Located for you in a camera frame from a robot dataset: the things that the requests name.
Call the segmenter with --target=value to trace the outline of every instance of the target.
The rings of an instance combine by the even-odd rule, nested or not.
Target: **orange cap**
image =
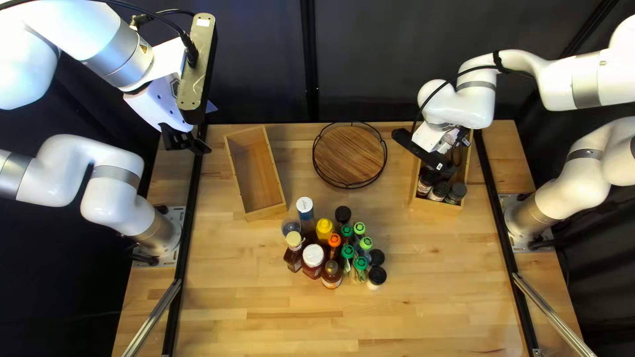
[[[331,237],[328,239],[328,245],[332,246],[333,248],[335,248],[336,246],[340,246],[341,242],[342,239],[337,233],[331,234]]]

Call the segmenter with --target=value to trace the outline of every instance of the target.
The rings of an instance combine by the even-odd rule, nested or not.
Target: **cluster of bottles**
[[[448,180],[452,178],[455,172],[456,168],[439,173],[427,167],[421,167],[417,182],[417,197],[458,205],[465,197],[467,187],[462,182],[455,182],[450,187]]]
[[[330,219],[315,221],[313,200],[301,197],[297,210],[290,210],[282,223],[282,233],[289,246],[284,261],[292,272],[302,269],[311,279],[321,279],[329,289],[340,286],[345,278],[366,283],[376,290],[387,278],[381,265],[385,255],[373,249],[373,240],[362,222],[351,222],[351,209],[339,206],[335,224]]]

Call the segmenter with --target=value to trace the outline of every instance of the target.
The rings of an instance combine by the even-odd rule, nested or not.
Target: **wooden box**
[[[286,212],[276,162],[264,126],[225,135],[225,148],[247,222]]]
[[[467,136],[470,142],[472,142],[473,134],[474,134],[474,130],[471,130]],[[461,165],[457,169],[456,174],[454,174],[454,176],[448,181],[450,186],[455,182],[463,182],[464,184],[467,185],[467,171],[470,166],[470,154],[472,153],[472,146],[474,145],[472,144],[469,147],[465,147],[463,145],[460,146],[461,158],[462,158]],[[414,155],[412,157],[413,157],[412,180],[411,180],[410,190],[408,192],[409,193],[408,204],[410,205],[410,207],[424,209],[424,210],[444,210],[448,213],[459,212],[460,210],[462,210],[463,207],[465,206],[465,198],[462,199],[458,205],[451,205],[445,202],[437,202],[437,201],[432,201],[430,199],[417,197],[417,183],[419,180],[419,168],[421,167],[421,160]]]

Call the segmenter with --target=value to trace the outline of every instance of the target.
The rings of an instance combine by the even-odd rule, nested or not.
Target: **white lid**
[[[309,267],[316,267],[324,260],[324,250],[317,244],[309,244],[302,252],[302,259]]]
[[[313,209],[313,200],[308,197],[300,197],[295,203],[295,208],[300,213],[307,213]]]

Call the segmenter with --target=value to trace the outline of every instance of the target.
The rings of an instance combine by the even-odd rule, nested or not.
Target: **round wooden tray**
[[[329,124],[313,143],[315,171],[324,181],[342,189],[371,184],[381,174],[387,158],[381,134],[362,122]]]

